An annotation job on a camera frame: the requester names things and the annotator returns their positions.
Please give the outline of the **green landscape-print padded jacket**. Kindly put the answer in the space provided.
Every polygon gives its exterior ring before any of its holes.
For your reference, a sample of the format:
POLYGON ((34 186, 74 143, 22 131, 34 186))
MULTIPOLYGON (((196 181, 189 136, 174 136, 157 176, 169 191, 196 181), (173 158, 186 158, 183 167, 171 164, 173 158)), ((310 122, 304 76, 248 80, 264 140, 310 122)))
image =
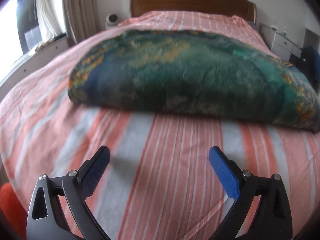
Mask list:
POLYGON ((75 65, 73 103, 319 131, 319 98, 292 64, 216 33, 128 30, 75 65))

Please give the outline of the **white bedside drawer cabinet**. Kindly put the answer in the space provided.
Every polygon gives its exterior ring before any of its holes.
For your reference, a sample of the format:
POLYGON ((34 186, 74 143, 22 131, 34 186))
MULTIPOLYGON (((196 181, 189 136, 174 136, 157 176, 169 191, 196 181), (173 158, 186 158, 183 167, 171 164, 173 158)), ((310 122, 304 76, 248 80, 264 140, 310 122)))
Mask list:
POLYGON ((284 61, 296 61, 300 58, 301 49, 279 31, 261 23, 259 34, 269 50, 284 61))

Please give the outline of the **black and blue bag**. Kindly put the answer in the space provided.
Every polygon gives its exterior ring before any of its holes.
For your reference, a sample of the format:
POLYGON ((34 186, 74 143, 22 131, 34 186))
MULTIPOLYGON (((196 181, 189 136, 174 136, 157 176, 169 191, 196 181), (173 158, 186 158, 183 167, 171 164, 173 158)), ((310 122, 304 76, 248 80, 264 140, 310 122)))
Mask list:
POLYGON ((289 62, 292 63, 302 74, 305 75, 315 92, 319 93, 319 53, 312 47, 307 46, 300 50, 300 57, 291 54, 289 62))

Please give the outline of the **beige window curtain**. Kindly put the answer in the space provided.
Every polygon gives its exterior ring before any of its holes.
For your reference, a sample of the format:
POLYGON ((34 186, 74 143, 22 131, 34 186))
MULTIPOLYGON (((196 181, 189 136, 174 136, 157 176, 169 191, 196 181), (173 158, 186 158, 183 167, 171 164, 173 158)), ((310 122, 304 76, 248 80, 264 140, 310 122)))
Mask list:
POLYGON ((66 34, 71 46, 99 33, 96 0, 62 0, 66 34))

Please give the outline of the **pink white striped bed sheet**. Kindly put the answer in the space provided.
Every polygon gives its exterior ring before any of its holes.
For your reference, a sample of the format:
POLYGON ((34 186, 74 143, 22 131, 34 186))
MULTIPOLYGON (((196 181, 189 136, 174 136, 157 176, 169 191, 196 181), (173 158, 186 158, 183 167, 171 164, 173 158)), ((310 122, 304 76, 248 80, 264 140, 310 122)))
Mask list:
POLYGON ((151 11, 65 51, 1 101, 1 158, 27 208, 39 175, 64 176, 108 146, 107 167, 89 208, 112 239, 207 239, 233 201, 208 159, 219 146, 256 176, 278 173, 293 234, 319 209, 319 134, 219 119, 75 106, 67 95, 76 62, 98 42, 129 29, 193 29, 236 38, 268 53, 238 16, 151 11))

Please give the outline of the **brown wooden headboard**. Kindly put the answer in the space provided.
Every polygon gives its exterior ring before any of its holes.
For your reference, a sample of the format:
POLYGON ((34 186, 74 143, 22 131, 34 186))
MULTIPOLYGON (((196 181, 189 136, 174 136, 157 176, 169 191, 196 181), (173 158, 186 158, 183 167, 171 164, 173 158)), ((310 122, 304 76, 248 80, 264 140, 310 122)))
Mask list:
POLYGON ((194 11, 206 14, 239 16, 256 22, 257 9, 248 0, 130 0, 130 14, 139 17, 150 11, 194 11))

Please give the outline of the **orange fluffy sweater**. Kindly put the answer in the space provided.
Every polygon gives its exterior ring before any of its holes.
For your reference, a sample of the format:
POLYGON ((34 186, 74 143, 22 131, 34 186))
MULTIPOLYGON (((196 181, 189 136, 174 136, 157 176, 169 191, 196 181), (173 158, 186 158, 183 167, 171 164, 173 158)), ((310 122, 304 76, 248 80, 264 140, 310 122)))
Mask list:
POLYGON ((18 200, 9 182, 1 186, 1 210, 13 229, 22 239, 26 238, 27 212, 18 200))

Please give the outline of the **white window-side cabinet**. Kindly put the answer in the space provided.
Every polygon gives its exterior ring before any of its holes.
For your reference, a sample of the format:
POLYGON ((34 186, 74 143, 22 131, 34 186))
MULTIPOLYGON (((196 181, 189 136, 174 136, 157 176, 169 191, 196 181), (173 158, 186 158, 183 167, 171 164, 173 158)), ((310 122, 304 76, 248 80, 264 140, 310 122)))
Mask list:
POLYGON ((52 42, 35 51, 33 48, 17 60, 13 68, 6 76, 1 76, 1 101, 9 91, 21 80, 44 67, 52 59, 60 55, 69 48, 66 33, 61 34, 53 39, 52 42))

